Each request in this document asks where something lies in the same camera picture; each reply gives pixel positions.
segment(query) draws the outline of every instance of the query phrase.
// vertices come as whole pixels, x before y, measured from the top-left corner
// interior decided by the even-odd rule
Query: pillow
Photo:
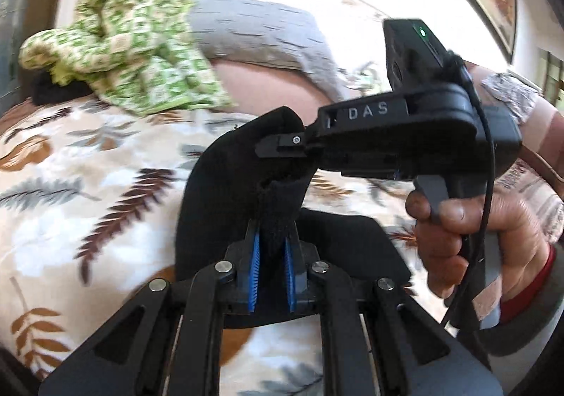
[[[564,202],[530,165],[517,159],[496,180],[496,185],[521,194],[531,211],[537,215],[547,241],[550,244],[558,241],[564,230]]]
[[[350,98],[310,13],[257,0],[193,1],[188,23],[208,59],[300,70],[331,101]]]

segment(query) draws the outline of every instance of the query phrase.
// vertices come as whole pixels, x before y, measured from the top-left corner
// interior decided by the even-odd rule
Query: green patterned blanket
[[[98,97],[138,115],[231,103],[192,38],[190,0],[79,0],[67,28],[22,45],[23,68],[51,70],[53,82],[88,83]]]

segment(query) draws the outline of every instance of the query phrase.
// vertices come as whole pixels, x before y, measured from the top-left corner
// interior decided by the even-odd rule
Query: metal rivet
[[[155,278],[154,280],[151,280],[151,282],[149,283],[149,289],[155,293],[158,291],[162,291],[165,288],[166,288],[166,280],[163,280],[162,278]]]
[[[220,274],[226,274],[233,269],[233,264],[229,261],[219,261],[215,265],[215,270],[218,271]]]
[[[380,289],[384,289],[384,291],[391,291],[396,287],[396,285],[393,280],[390,280],[389,278],[380,278],[380,280],[378,280],[378,287]]]
[[[329,264],[324,261],[316,261],[311,265],[311,269],[316,274],[324,274],[329,270]]]

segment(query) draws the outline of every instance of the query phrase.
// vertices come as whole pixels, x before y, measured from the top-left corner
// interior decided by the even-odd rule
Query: finger
[[[460,235],[430,222],[417,222],[415,238],[421,257],[447,258],[459,254],[462,248]]]
[[[435,296],[440,297],[441,299],[449,297],[455,289],[453,285],[445,284],[442,280],[437,279],[433,274],[427,275],[427,286],[430,291],[435,294]]]
[[[431,215],[431,205],[423,194],[414,190],[405,200],[405,211],[415,219],[427,220]]]
[[[478,232],[482,221],[484,196],[449,199],[439,205],[444,228],[458,234]],[[515,194],[494,193],[488,220],[490,231],[512,231],[528,223],[527,207]]]
[[[462,256],[450,258],[421,258],[423,265],[435,281],[442,282],[447,288],[462,282],[468,262]]]

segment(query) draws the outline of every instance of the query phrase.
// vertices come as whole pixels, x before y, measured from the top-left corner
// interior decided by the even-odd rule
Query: person's hand
[[[430,221],[431,208],[421,193],[412,192],[405,209],[417,219],[415,236],[419,257],[427,269],[429,289],[449,297],[462,281],[468,262],[458,253],[461,235],[479,230],[484,197],[449,199],[439,206],[441,225]],[[518,194],[494,193],[488,230],[499,233],[502,253],[502,298],[517,296],[545,266],[550,247],[537,217]]]

